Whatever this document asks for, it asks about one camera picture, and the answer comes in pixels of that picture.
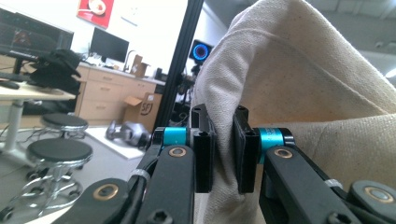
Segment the desk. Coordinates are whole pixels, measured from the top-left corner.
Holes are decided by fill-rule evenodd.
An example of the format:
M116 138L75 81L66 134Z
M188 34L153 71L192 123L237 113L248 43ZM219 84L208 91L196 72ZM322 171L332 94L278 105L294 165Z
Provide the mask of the desk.
M112 120L122 123L127 106L125 98L143 99L146 92L154 93L157 85L165 85L155 79L84 63L77 70L81 74L78 79L81 85L75 114L95 126L108 126Z
M24 164L34 166L25 157L25 152L22 152L17 147L16 139L18 129L21 124L21 116L23 111L23 101L25 100L71 100L76 96L60 90L45 91L43 88L37 86L31 86L26 83L19 83L20 88L18 90L12 90L4 87L0 87L0 100L1 101L12 101L12 105L9 112L8 118L8 131L6 137L6 143L3 148L0 149L4 155L9 156L12 159L21 161Z

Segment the computer monitor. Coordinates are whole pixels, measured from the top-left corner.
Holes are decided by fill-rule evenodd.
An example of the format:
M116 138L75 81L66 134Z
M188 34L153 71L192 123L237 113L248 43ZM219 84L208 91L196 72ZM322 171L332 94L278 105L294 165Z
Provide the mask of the computer monitor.
M102 62L106 58L125 63L129 42L115 35L111 35L99 28L94 29L90 53L96 53L102 56Z
M70 49L73 32L0 8L0 54L36 62L55 49Z

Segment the cardboard box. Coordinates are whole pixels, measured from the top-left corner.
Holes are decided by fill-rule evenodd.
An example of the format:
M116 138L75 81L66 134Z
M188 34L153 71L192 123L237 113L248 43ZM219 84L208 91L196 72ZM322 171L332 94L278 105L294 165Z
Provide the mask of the cardboard box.
M132 65L132 69L130 74L135 75L136 77L144 77L146 74L146 70L149 66L147 63L142 63L143 57L140 55L134 56L134 63Z
M122 122L131 121L141 123L151 133L154 129L155 119L160 108L162 95L146 92L145 98L139 99L128 96L124 102L127 104Z

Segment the screw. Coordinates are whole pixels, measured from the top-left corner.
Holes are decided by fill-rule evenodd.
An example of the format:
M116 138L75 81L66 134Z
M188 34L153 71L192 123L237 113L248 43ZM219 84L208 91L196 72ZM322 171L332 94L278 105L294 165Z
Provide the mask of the screw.
M148 216L147 223L148 224L172 224L173 219L169 215L169 213L160 209L160 210L155 210L154 212L151 213L151 215Z

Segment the beige cloth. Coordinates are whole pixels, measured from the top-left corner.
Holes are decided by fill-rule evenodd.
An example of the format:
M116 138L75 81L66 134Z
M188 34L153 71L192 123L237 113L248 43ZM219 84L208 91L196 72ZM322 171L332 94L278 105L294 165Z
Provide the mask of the beige cloth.
M263 0L236 16L198 75L198 104L215 124L219 152L212 192L195 196L196 223L263 223L258 192L237 193L231 130L239 104L251 127L290 128L346 189L360 179L396 188L396 90L303 0Z

